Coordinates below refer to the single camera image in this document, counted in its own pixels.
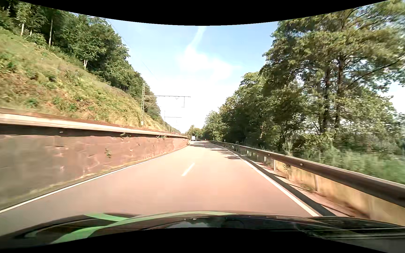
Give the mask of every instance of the hillside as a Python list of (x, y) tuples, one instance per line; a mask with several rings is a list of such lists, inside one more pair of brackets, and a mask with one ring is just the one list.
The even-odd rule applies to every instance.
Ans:
[[(139, 126), (137, 101), (70, 62), (0, 27), (0, 107)], [(162, 129), (144, 118), (145, 127)]]

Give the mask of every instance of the solid white edge line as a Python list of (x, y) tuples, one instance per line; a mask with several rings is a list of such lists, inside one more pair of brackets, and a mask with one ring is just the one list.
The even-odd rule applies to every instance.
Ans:
[(300, 207), (302, 207), (304, 210), (306, 210), (306, 212), (308, 212), (310, 215), (312, 216), (319, 216), (318, 213), (314, 212), (310, 207), (308, 207), (306, 204), (304, 204), (303, 202), (301, 202), (301, 200), (299, 200), (298, 198), (296, 198), (293, 194), (291, 194), (289, 191), (287, 191), (284, 187), (282, 187), (280, 184), (276, 183), (275, 181), (273, 181), (271, 178), (269, 178), (267, 175), (265, 175), (263, 172), (261, 172), (260, 170), (258, 170), (256, 167), (254, 167), (252, 164), (248, 163), (248, 161), (246, 161), (245, 159), (241, 158), (239, 155), (237, 155), (236, 153), (230, 151), (229, 149), (219, 146), (220, 148), (226, 149), (229, 152), (231, 152), (233, 155), (235, 155), (236, 157), (240, 158), (242, 161), (244, 161), (246, 164), (248, 164), (251, 168), (253, 168), (257, 173), (259, 173), (262, 177), (264, 177), (265, 179), (267, 179), (270, 183), (272, 183), (275, 187), (277, 187), (279, 190), (281, 190), (281, 192), (283, 192), (285, 195), (287, 195), (291, 200), (293, 200), (296, 204), (298, 204)]
[(184, 171), (184, 173), (183, 173), (181, 176), (186, 175), (186, 174), (190, 171), (190, 169), (193, 167), (193, 165), (195, 165), (195, 163), (193, 163), (192, 165), (190, 165), (190, 167), (188, 167), (188, 169), (186, 169), (186, 170)]
[(112, 172), (109, 172), (109, 173), (106, 173), (106, 174), (103, 174), (103, 175), (99, 175), (99, 176), (94, 177), (94, 178), (87, 179), (87, 180), (82, 181), (82, 182), (79, 182), (79, 183), (77, 183), (77, 184), (74, 184), (74, 185), (71, 185), (71, 186), (67, 186), (67, 187), (61, 188), (61, 189), (59, 189), (59, 190), (55, 190), (55, 191), (50, 192), (50, 193), (47, 193), (47, 194), (45, 194), (45, 195), (38, 196), (37, 198), (29, 199), (29, 200), (27, 200), (27, 201), (24, 201), (24, 202), (21, 202), (21, 203), (19, 203), (19, 204), (16, 204), (16, 205), (13, 205), (13, 206), (11, 206), (11, 207), (8, 207), (8, 208), (5, 208), (5, 209), (3, 209), (3, 210), (0, 210), (0, 213), (3, 213), (3, 212), (8, 211), (8, 210), (12, 210), (12, 209), (14, 209), (14, 208), (17, 208), (17, 207), (19, 207), (19, 206), (22, 206), (22, 205), (31, 203), (31, 202), (33, 202), (33, 201), (36, 201), (36, 200), (38, 200), (38, 199), (47, 197), (47, 196), (49, 196), (49, 195), (53, 195), (54, 193), (58, 193), (58, 192), (61, 192), (61, 191), (63, 191), (63, 190), (66, 190), (66, 189), (70, 189), (70, 188), (72, 188), (72, 187), (75, 187), (75, 186), (78, 186), (78, 185), (82, 185), (82, 184), (84, 184), (84, 183), (86, 183), (86, 182), (90, 182), (90, 181), (92, 181), (92, 180), (101, 178), (101, 177), (103, 177), (103, 176), (107, 176), (107, 175), (110, 175), (110, 174), (114, 174), (114, 173), (116, 173), (116, 172), (119, 172), (119, 171), (122, 171), (122, 170), (125, 170), (125, 169), (128, 169), (128, 168), (131, 168), (131, 167), (133, 167), (133, 166), (137, 166), (137, 165), (140, 165), (140, 164), (144, 164), (144, 163), (153, 161), (153, 160), (155, 160), (155, 159), (157, 159), (157, 158), (162, 158), (162, 157), (167, 156), (167, 155), (169, 155), (169, 154), (175, 153), (175, 152), (177, 152), (177, 151), (179, 151), (179, 150), (183, 150), (183, 149), (186, 148), (186, 147), (188, 147), (188, 146), (185, 146), (185, 147), (183, 147), (183, 148), (181, 148), (181, 149), (175, 150), (175, 151), (173, 151), (173, 152), (171, 152), (171, 153), (168, 153), (168, 154), (165, 154), (165, 155), (161, 155), (161, 156), (159, 156), (159, 157), (156, 157), (156, 158), (153, 158), (153, 159), (150, 159), (150, 160), (147, 160), (147, 161), (143, 161), (143, 162), (138, 163), (138, 164), (132, 164), (132, 165), (129, 165), (129, 166), (127, 166), (127, 167), (124, 167), (124, 168), (121, 168), (121, 169), (118, 169), (118, 170), (115, 170), (115, 171), (112, 171)]

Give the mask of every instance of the sky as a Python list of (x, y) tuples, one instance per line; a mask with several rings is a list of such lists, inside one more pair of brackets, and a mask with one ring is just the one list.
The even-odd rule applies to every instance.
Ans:
[[(190, 96), (157, 98), (162, 117), (181, 132), (203, 127), (206, 115), (234, 93), (242, 76), (260, 70), (277, 27), (277, 22), (176, 26), (108, 20), (155, 95)], [(405, 112), (405, 87), (393, 85), (387, 95)]]

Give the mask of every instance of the metal guardrail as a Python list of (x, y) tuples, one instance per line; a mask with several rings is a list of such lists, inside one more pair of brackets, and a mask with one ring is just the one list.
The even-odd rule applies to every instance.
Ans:
[(73, 128), (81, 130), (98, 130), (98, 131), (111, 131), (121, 133), (134, 133), (144, 135), (165, 135), (173, 137), (188, 138), (187, 135), (175, 134), (159, 130), (152, 130), (147, 128), (138, 128), (130, 126), (122, 126), (117, 124), (100, 123), (97, 121), (89, 120), (71, 120), (64, 119), (54, 115), (34, 114), (20, 115), (13, 113), (0, 112), (0, 124), (10, 125), (23, 125), (32, 127), (59, 127), (59, 128)]
[(376, 178), (370, 175), (364, 175), (358, 172), (349, 171), (332, 167), (325, 164), (304, 160), (301, 158), (291, 157), (279, 153), (255, 149), (238, 144), (227, 143), (222, 141), (208, 141), (213, 144), (222, 145), (225, 148), (231, 148), (238, 151), (239, 148), (248, 150), (253, 153), (263, 155), (267, 158), (289, 164), (301, 170), (322, 176), (329, 180), (338, 182), (342, 185), (352, 187), (356, 190), (383, 199), (393, 204), (405, 208), (405, 185)]

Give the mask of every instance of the asphalt road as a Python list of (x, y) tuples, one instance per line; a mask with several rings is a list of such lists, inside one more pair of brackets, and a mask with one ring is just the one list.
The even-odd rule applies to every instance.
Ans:
[(0, 213), (0, 235), (100, 212), (247, 211), (315, 216), (314, 210), (232, 152), (205, 142)]

